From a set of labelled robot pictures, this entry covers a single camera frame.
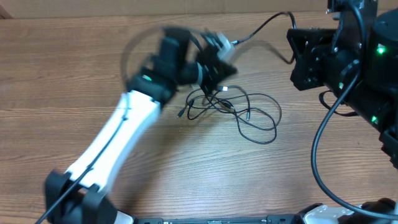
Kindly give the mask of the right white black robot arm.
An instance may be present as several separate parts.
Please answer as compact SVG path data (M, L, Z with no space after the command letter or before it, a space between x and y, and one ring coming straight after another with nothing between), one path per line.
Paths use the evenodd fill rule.
M379 131L382 151L397 164L397 10L383 14L377 1L329 1L336 29L287 32L295 57L290 79L303 91L326 86L336 96L328 107L349 106Z

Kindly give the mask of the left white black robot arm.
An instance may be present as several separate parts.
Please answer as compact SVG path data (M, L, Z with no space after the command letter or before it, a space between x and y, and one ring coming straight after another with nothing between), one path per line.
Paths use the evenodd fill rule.
M225 35L165 27L159 51L147 57L108 122L88 149L66 170L44 183L50 223L133 223L134 217L109 200L116 177L135 144L159 117L180 85L198 85L205 94L237 70L228 63L235 42Z

